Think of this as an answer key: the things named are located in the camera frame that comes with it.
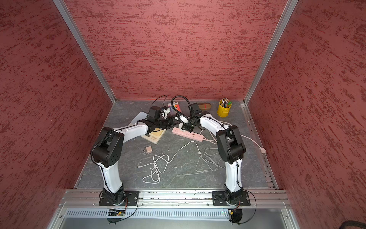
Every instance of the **floor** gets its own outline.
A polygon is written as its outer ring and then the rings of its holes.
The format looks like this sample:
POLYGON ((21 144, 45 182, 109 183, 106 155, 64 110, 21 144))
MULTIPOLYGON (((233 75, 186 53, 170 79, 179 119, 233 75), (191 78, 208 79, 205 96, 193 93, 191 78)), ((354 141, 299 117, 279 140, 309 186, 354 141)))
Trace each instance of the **floor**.
MULTIPOLYGON (((217 115, 217 101, 210 102, 212 108, 209 112, 218 120, 229 122, 236 125, 240 133, 249 136, 249 129, 247 122, 244 119, 243 111, 239 101, 234 101, 230 110, 229 116, 221 118, 217 115)), ((160 106, 162 101, 158 100, 154 105, 160 106)), ((179 101, 179 104, 185 114, 187 114, 187 104, 185 101, 179 101)), ((118 128, 127 126, 132 119, 138 115, 141 111, 148 112, 151 106, 151 101, 117 101, 113 106, 112 111, 106 120, 105 126, 111 128, 118 128)), ((199 133, 201 130, 194 129, 194 132, 199 133)), ((202 132, 202 134, 212 139, 208 130, 202 132)), ((218 169, 215 172, 206 172, 196 175, 178 176, 178 174, 196 173, 195 167, 198 161, 197 147, 194 143, 184 147, 168 164, 166 171, 160 174, 160 182, 158 184, 147 184, 142 181, 142 178, 150 175, 153 165, 138 168, 137 166, 145 165, 153 162, 153 155, 168 154, 170 158, 177 152, 179 148, 190 142, 188 138, 174 135, 172 130, 167 130, 162 136, 158 144, 153 144, 141 137, 134 138, 123 144, 122 156, 118 161, 118 169, 120 178, 126 189, 150 189, 150 188, 223 188, 226 179, 225 169, 218 169), (143 153, 143 149, 146 146, 152 146, 153 152, 150 154, 143 153)), ((258 150, 250 140, 243 138, 246 153, 241 167, 241 179, 243 187, 245 188, 267 188, 267 182, 264 173, 261 169, 259 159, 256 154, 258 150)), ((208 142, 197 142, 200 151, 205 151, 209 155, 217 153, 216 145, 208 142)), ((219 161, 220 156, 217 154, 212 156, 212 159, 216 162, 219 161)), ((162 160, 158 162, 158 166, 161 171, 164 169, 165 164, 162 160)), ((207 164, 201 159, 197 170, 208 169, 207 164)), ((145 181, 152 182, 151 178, 146 178, 145 181)), ((88 161, 86 168, 83 172, 81 180, 77 188, 102 188, 103 181, 102 175, 98 167, 90 160, 88 161)))

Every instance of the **pink power strip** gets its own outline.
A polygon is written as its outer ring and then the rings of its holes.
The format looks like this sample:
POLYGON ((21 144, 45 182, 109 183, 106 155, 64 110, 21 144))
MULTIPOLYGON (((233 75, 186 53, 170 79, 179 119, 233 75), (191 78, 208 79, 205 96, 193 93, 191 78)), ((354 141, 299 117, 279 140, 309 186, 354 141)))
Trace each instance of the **pink power strip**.
POLYGON ((181 130, 177 127, 174 127, 173 128, 173 134, 176 134, 176 135, 179 135, 179 136, 183 136, 183 137, 186 137, 186 138, 189 138, 189 139, 192 139, 192 140, 196 140, 196 141, 199 141, 199 142, 202 142, 203 141, 203 135, 201 134, 197 134, 197 133, 190 133, 188 131, 185 131, 185 130, 181 130))

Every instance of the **red textured wall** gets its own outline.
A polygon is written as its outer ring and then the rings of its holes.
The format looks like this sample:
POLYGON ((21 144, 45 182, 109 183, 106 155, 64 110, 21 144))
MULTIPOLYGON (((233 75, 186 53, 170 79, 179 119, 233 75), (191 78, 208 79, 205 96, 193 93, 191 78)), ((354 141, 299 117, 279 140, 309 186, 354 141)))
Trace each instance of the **red textured wall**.
POLYGON ((365 1, 299 1, 250 100, 301 228, 366 222, 365 54, 365 1))
POLYGON ((118 99, 244 99, 287 0, 65 0, 118 99))
POLYGON ((45 228, 111 101, 52 0, 0 2, 0 228, 45 228))

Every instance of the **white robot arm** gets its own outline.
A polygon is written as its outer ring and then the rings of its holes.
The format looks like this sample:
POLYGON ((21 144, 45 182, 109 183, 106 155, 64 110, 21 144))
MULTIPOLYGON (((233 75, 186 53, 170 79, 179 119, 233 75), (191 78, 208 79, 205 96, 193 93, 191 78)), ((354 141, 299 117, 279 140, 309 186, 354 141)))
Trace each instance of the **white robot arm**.
POLYGON ((207 111, 202 112, 196 103, 191 105, 188 100, 187 102, 191 111, 190 117, 181 112, 178 112, 175 117, 167 116, 169 108, 151 107, 147 117, 135 125, 102 129, 91 151, 91 156, 93 162, 101 168, 104 181, 103 194, 112 204, 121 205, 124 202, 123 184, 117 168, 123 143, 150 133, 155 128, 169 129, 178 123, 175 120, 182 122, 183 129, 187 131, 192 132, 194 126, 200 125, 216 135, 219 154, 226 163, 225 200, 230 205, 238 203, 243 194, 240 167, 245 153, 245 146, 238 128, 221 123, 207 111))

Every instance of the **wire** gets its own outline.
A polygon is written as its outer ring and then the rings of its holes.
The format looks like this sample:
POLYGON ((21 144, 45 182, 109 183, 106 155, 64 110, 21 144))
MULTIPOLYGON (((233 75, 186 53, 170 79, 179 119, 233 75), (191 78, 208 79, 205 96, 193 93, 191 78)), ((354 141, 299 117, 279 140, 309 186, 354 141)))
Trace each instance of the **wire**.
POLYGON ((342 223, 342 225, 339 227, 339 229, 345 229, 346 227, 349 227, 349 226, 366 229, 365 223, 361 223, 361 222, 353 221, 353 220, 344 221, 342 223))
MULTIPOLYGON (((126 197, 126 204, 124 205, 124 212, 126 212, 126 209, 127 209, 127 203, 128 203, 128 200, 127 200, 127 196, 126 197)), ((115 212, 120 212, 121 210, 118 210, 118 209, 114 209, 114 208, 110 208, 109 211, 115 211, 115 212)))
MULTIPOLYGON (((180 114, 180 115, 182 115, 183 117, 185 117, 185 118, 187 119, 187 124, 193 125, 193 123, 192 123, 193 110, 192 110, 192 106, 191 106, 191 103, 189 102, 189 100, 188 100, 186 97, 182 96, 182 95, 177 95, 177 96, 174 96, 174 97, 172 98, 171 103, 172 103, 172 108, 173 108, 173 110, 175 110, 178 114, 180 114), (188 103, 188 108, 189 108, 189 111, 190 111, 190 116, 189 116, 189 117, 187 117, 185 114, 183 114, 182 112, 178 111, 178 110, 174 107, 173 103, 174 103, 174 100, 175 100, 176 98, 183 98, 183 99, 185 99, 185 100, 187 101, 187 103, 188 103)), ((178 120, 179 120, 180 122, 185 123, 185 122, 183 122, 183 121, 180 119, 180 117, 179 117, 179 116, 176 116, 176 117, 178 118, 178 120)))
POLYGON ((116 221, 116 222, 114 222, 114 223, 117 223, 117 222, 120 222, 120 221, 123 221, 123 220, 125 220, 125 219, 130 218, 131 216, 133 216, 133 215, 135 214, 135 212, 137 211, 137 208, 138 208, 138 198, 137 198, 137 204, 136 204, 136 209, 135 209, 134 213, 132 213, 132 215, 130 215, 129 217, 127 217, 127 218, 123 218, 123 219, 120 219, 119 221, 116 221))
POLYGON ((160 129, 160 130, 154 130, 154 131, 151 131, 151 133, 152 133, 152 132, 159 132, 159 131, 161 131, 161 130, 163 130, 163 129, 160 129))
POLYGON ((244 224, 244 223, 247 223, 248 221, 250 221, 250 220, 254 217, 255 212, 257 211, 257 199, 255 198, 254 194, 253 194, 251 191, 249 191, 249 190, 245 190, 245 189, 244 189, 244 191, 246 191, 246 192, 250 192, 250 194, 252 194, 252 195, 253 195, 254 200, 255 200, 255 209, 254 209, 254 213, 253 213, 253 215, 252 215, 248 220, 246 220, 245 222, 242 222, 242 223, 238 223, 238 224, 244 224))
POLYGON ((237 207, 234 210, 232 210, 232 211, 235 211, 239 206, 240 206, 240 201, 239 201, 239 204, 237 205, 237 207))
POLYGON ((221 161, 221 158, 220 158, 220 160, 218 161, 218 163, 216 164, 213 160, 212 160, 212 156, 214 156, 214 155, 216 155, 216 154, 218 154, 218 153, 215 153, 215 154, 212 154, 212 155, 208 155, 206 152, 202 152, 201 153, 201 155, 199 156, 199 158, 198 158, 198 161, 197 161, 197 164, 196 164, 196 168, 195 168, 195 170, 196 170, 196 172, 197 173, 188 173, 188 174, 178 174, 178 176, 185 176, 185 175, 196 175, 196 174, 201 174, 201 173, 206 173, 206 172, 215 172, 215 171, 217 171, 219 168, 222 168, 222 169, 224 169, 225 168, 225 166, 226 166, 226 164, 223 166, 223 167, 221 167, 219 164, 220 164, 220 161, 221 161), (210 168, 210 169, 207 169, 207 170, 203 170, 203 171, 198 171, 197 170, 197 166, 198 166, 198 163, 199 163, 199 161, 200 161, 200 159, 203 159, 203 161, 206 163, 206 165, 210 168), (211 163, 211 164, 214 164, 215 166, 216 166, 216 168, 215 169, 212 169, 211 168, 211 166, 208 164, 208 163, 211 163))
POLYGON ((153 101, 153 103, 150 105, 150 107, 152 107, 152 106, 153 106, 153 104, 155 103, 155 101, 156 101, 156 100, 160 99, 160 98, 161 98, 161 97, 163 97, 163 96, 165 96, 165 99, 166 99, 168 95, 162 95, 162 96, 160 96, 159 98, 155 99, 155 100, 153 101))
POLYGON ((98 165, 98 164, 93 160, 93 151, 94 151, 94 149, 97 147, 97 145, 98 145, 99 143, 103 142, 105 139, 109 138, 110 136, 112 136, 112 134, 110 134, 110 135, 108 135, 108 136, 105 136, 102 140, 100 140, 97 144, 95 144, 95 146, 93 147, 93 149, 92 149, 92 150, 91 150, 91 152, 90 152, 90 159, 91 159, 91 161, 92 161, 94 164, 96 164, 98 167, 100 167, 100 170, 102 171, 102 175, 103 175, 104 185, 107 187, 108 191, 109 191, 110 193, 112 193, 112 192, 111 192, 111 190, 109 189, 108 185, 107 185, 107 181, 106 181, 106 179, 105 179, 104 172, 103 172, 103 167, 102 167, 102 166, 100 166, 100 165, 98 165))
POLYGON ((173 159, 174 159, 175 155, 177 155, 177 153, 178 153, 181 149, 183 149, 184 147, 186 147, 186 146, 187 146, 187 145, 189 145, 190 143, 194 143, 194 144, 196 144, 197 149, 198 149, 198 152, 199 152, 199 154, 200 154, 201 152, 199 151, 199 148, 198 148, 197 143, 196 143, 195 141, 190 141, 190 142, 189 142, 189 143, 187 143, 185 146, 183 146, 182 148, 180 148, 180 149, 179 149, 179 150, 174 154, 174 156, 172 157, 172 159, 171 159, 171 160, 169 160, 169 155, 168 155, 168 154, 164 154, 164 155, 162 155, 162 156, 154 155, 154 156, 153 156, 153 160, 154 160, 154 162, 149 163, 149 164, 146 164, 146 165, 138 166, 138 168, 141 168, 141 167, 145 167, 145 166, 148 166, 148 165, 154 165, 154 167, 151 169, 150 175, 145 176, 145 177, 142 179, 142 181, 143 181, 144 183, 147 183, 147 184, 157 184, 157 183, 159 183, 159 182, 160 182, 160 174, 163 174, 163 173, 165 172, 165 170, 167 169, 168 164, 169 164, 170 162, 172 162, 172 161, 173 161, 173 159), (157 165, 157 163, 156 163, 156 162, 157 162, 158 160, 160 160, 160 159, 162 159, 162 160, 164 160, 164 161, 166 162, 165 168, 164 168, 164 170, 163 170, 162 172, 160 171, 160 169, 159 169, 159 167, 158 167, 158 165, 157 165), (153 178, 153 175, 154 175, 154 174, 156 174, 156 175, 157 175, 157 177, 158 177, 156 180, 153 178), (153 180, 153 182, 148 182, 148 181, 145 181, 145 180, 144 180, 145 178, 148 178, 148 177, 151 177, 151 179, 153 180))
POLYGON ((118 128, 118 130, 123 130, 123 129, 129 128, 129 127, 133 127, 133 126, 137 126, 137 125, 138 125, 138 122, 136 124, 131 125, 131 126, 125 126, 125 127, 118 128))
POLYGON ((214 137, 213 137, 213 135, 212 135, 211 131, 210 131, 210 134, 211 134, 211 137, 213 138, 212 140, 209 140, 209 139, 207 139, 207 138, 205 138, 205 137, 203 137, 203 140, 204 140, 204 141, 209 141, 209 142, 211 142, 212 144, 217 145, 216 138, 214 138, 214 137))
POLYGON ((168 97, 168 95, 165 96, 162 107, 164 106, 165 99, 167 99, 167 97, 168 97))
POLYGON ((235 161, 235 162, 236 162, 236 183, 240 187, 240 185, 239 185, 239 163, 237 161, 235 161))
POLYGON ((216 119, 213 119, 212 117, 206 117, 206 118, 212 119, 213 121, 217 122, 220 125, 220 127, 224 128, 224 125, 222 123, 220 123, 219 121, 217 121, 216 119))

